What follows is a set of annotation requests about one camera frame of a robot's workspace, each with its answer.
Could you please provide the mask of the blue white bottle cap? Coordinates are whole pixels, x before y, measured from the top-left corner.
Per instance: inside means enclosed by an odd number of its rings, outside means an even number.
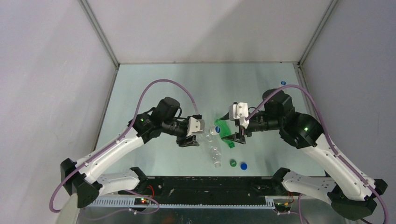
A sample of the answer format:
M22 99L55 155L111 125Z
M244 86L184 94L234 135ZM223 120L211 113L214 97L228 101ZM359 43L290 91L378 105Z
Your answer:
M215 136L218 135L220 132L220 128L218 126L213 126L209 128L209 134Z

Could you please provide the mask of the clear plastic bottle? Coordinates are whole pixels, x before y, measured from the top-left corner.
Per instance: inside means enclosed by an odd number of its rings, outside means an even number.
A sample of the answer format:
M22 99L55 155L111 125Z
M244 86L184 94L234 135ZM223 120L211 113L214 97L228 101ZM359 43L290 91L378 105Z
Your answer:
M205 129L205 131L203 133L198 135L198 143L200 144L200 146L205 146L206 147L208 140L214 140L215 139L215 136L209 134L209 128L210 127Z

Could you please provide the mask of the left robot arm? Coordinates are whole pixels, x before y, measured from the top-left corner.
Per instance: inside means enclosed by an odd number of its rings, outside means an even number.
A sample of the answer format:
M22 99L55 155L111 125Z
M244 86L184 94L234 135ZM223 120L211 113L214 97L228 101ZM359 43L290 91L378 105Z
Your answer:
M176 137L179 147L199 146L197 134L204 131L205 122L200 114L186 118L176 114L180 103L165 97L156 107L137 114L129 121L123 133L99 151L60 164L62 186L67 193L77 196L77 208L87 207L99 196L132 190L143 194L148 188L146 175L139 168L124 173L106 175L104 172L131 151L143 146L162 133Z

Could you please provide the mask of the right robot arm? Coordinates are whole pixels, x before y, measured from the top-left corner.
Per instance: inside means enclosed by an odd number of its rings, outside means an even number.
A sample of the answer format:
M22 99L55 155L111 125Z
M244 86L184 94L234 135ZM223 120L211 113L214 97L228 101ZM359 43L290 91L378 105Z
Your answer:
M247 103L233 103L223 120L231 120L238 132L226 140L245 144L254 132L277 130L283 141L315 160L327 177L308 177L288 168L272 176L272 190L304 194L329 204L342 217L356 221L373 214L387 183L358 169L333 143L324 126L313 116L295 110L292 97L282 90L263 93L263 110L249 111Z

